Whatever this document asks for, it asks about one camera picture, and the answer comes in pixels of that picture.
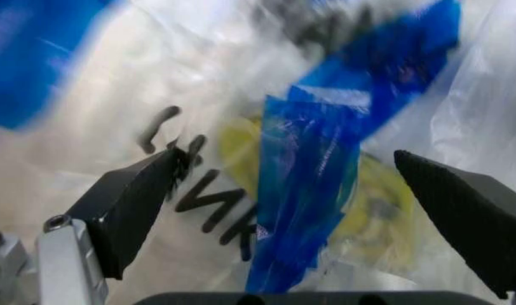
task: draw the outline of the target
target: plastic bag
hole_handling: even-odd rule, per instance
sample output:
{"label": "plastic bag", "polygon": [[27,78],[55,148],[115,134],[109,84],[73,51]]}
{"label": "plastic bag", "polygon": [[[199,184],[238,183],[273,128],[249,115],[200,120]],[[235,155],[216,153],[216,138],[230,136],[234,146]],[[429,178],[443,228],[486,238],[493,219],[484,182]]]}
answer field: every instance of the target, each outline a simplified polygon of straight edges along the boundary
{"label": "plastic bag", "polygon": [[[326,58],[266,101],[262,122],[257,253],[251,292],[299,283],[343,215],[359,142],[425,90],[458,38],[459,6],[439,1],[379,27]],[[444,27],[437,31],[436,25]]]}

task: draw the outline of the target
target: yellow object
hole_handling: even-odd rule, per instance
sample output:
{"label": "yellow object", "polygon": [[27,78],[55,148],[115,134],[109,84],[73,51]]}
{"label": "yellow object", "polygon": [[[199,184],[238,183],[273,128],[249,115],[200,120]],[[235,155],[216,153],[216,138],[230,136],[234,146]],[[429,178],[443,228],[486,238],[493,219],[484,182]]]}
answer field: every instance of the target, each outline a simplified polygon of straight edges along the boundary
{"label": "yellow object", "polygon": [[[219,153],[227,173],[257,199],[261,118],[235,118],[221,128]],[[414,197],[403,178],[375,158],[362,154],[355,193],[345,217],[329,238],[341,257],[403,273],[413,253]]]}
{"label": "yellow object", "polygon": [[366,154],[358,170],[356,193],[329,244],[351,260],[403,273],[414,252],[411,189],[394,169]]}

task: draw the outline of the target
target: white plastic sheet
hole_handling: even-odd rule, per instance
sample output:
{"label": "white plastic sheet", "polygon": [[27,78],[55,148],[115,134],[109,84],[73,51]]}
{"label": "white plastic sheet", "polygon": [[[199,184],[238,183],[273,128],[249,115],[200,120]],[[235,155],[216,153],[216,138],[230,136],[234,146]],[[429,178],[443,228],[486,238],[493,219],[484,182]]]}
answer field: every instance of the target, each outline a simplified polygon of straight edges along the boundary
{"label": "white plastic sheet", "polygon": [[[45,219],[67,210],[102,173],[144,157],[137,135],[162,108],[179,105],[183,114],[166,123],[156,146],[181,134],[184,146],[194,135],[215,130],[237,101],[282,92],[317,58],[279,40],[282,27],[274,16],[265,26],[269,34],[257,35],[252,1],[187,2],[136,0],[118,6],[97,21],[98,34],[88,38],[59,103],[27,130],[0,130],[0,229],[19,234],[31,249]],[[350,1],[354,8],[369,3],[374,22],[427,1],[387,2]],[[491,174],[516,190],[516,0],[493,9],[492,0],[462,4],[460,50],[429,92],[363,148],[384,161],[392,160],[395,149],[408,149]],[[208,149],[204,154],[214,154],[216,147]],[[218,160],[211,162],[193,173],[181,193],[218,167]],[[225,176],[216,183],[208,192],[234,186]],[[251,205],[246,204],[228,224]],[[240,263],[236,242],[222,247],[218,238],[200,231],[211,210],[187,215],[172,209],[166,205],[161,211],[122,286],[112,285],[113,304],[165,291],[244,286],[248,266]],[[419,288],[497,301],[426,217],[415,221],[423,236],[432,236],[422,242],[410,274]]]}

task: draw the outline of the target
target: blue plastic wrapper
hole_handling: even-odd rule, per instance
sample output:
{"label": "blue plastic wrapper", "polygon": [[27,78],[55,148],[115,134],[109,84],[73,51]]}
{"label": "blue plastic wrapper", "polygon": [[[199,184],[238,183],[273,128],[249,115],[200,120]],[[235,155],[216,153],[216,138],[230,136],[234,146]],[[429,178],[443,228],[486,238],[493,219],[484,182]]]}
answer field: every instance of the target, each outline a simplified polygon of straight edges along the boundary
{"label": "blue plastic wrapper", "polygon": [[442,0],[358,38],[269,97],[262,119],[256,253],[246,290],[298,284],[342,219],[359,143],[424,92],[458,42],[460,7]]}
{"label": "blue plastic wrapper", "polygon": [[47,103],[92,18],[110,0],[0,0],[0,125]]}

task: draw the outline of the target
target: crumpled plastic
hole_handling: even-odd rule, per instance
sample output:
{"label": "crumpled plastic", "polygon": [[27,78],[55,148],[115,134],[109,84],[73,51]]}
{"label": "crumpled plastic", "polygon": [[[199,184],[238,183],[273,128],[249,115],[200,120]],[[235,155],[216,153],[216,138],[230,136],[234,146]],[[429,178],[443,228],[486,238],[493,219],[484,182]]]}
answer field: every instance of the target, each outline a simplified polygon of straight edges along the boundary
{"label": "crumpled plastic", "polygon": [[247,291],[286,292],[316,267],[343,217],[359,142],[430,85],[458,42],[459,15],[442,0],[402,16],[327,57],[286,102],[267,99]]}

